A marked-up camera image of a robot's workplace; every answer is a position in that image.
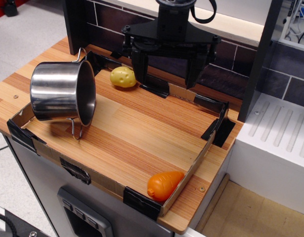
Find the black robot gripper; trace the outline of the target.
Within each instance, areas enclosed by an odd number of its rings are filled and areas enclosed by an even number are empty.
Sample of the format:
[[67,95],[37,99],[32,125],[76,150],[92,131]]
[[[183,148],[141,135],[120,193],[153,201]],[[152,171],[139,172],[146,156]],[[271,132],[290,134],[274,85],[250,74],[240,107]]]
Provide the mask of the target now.
[[216,57],[221,38],[188,21],[189,16],[196,16],[194,0],[159,0],[157,3],[159,12],[155,20],[122,28],[123,51],[131,56],[135,78],[141,84],[147,75],[147,54],[187,59],[185,85],[191,89],[210,59]]

